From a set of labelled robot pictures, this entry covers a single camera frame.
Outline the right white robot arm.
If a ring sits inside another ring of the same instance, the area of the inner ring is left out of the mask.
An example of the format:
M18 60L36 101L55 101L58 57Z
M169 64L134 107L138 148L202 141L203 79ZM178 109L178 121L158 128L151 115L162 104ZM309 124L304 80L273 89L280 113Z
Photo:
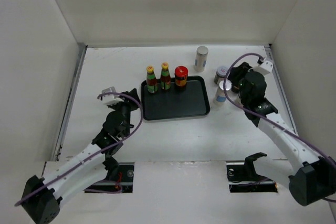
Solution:
M277 165L259 152L245 158L243 172L250 180L267 177L276 181L289 189L298 204L307 206L335 194L335 161L301 141L266 99L264 76L271 71L268 61L254 68L243 62L230 69L227 79L246 117L274 142L290 166Z

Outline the silver-lid white jar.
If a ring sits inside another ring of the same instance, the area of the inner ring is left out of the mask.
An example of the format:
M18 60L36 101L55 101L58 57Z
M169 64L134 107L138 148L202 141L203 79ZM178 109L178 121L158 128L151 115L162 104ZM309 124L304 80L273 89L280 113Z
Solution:
M222 80L217 85L217 91L214 97L214 104L216 106L222 106L226 101L226 96L224 91L229 92L232 88L232 84L229 80Z

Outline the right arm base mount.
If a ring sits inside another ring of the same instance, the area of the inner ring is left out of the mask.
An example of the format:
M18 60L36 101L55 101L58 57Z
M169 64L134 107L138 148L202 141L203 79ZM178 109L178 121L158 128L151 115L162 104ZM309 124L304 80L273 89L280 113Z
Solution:
M226 176L231 193L277 193L278 188L273 180L258 175L254 168L254 161L266 157L265 153L256 153L241 162L227 162Z

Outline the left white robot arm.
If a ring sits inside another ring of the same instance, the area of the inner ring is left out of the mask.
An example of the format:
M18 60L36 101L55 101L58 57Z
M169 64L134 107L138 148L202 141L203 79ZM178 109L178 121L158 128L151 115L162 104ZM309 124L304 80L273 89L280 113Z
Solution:
M92 142L52 173L27 180L22 198L15 205L22 206L34 223L52 222L77 193L102 180L116 179L119 163L113 156L139 129L131 124L131 112L141 109L141 101L136 89L98 95L99 100L104 98L110 98L106 106L112 112Z

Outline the green-label sauce bottle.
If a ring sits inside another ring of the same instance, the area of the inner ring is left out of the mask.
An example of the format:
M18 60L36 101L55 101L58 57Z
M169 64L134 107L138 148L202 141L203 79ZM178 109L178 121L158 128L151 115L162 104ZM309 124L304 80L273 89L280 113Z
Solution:
M161 64L161 77L160 77L160 84L161 89L167 91L171 87L171 76L169 72L169 64L164 62Z

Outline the red-label sauce bottle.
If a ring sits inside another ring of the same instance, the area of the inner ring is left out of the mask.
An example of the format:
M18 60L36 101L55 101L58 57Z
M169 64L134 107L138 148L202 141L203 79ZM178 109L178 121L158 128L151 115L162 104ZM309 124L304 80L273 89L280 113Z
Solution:
M158 85L153 66L147 66L146 68L146 85L149 93L157 93Z

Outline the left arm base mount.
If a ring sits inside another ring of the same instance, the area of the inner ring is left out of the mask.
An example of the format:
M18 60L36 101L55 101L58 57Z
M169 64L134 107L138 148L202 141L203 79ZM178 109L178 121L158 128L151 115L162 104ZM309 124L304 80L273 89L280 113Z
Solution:
M135 163L119 163L118 169L108 172L105 179L84 190L91 194L133 193Z

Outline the tall silver-capped white bottle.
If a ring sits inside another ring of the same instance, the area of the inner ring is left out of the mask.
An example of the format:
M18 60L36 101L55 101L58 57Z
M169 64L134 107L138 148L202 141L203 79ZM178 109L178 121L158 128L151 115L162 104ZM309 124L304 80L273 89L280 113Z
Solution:
M205 46L199 46L196 50L196 57L194 63L194 69L197 72L203 72L206 66L208 55L208 48Z

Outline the red-lid jar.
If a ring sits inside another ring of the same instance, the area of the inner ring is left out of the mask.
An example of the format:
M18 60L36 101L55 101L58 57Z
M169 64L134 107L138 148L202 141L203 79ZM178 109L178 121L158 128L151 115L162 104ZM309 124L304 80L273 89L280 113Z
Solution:
M174 71L175 75L175 87L182 91L186 88L188 69L185 66L178 66Z

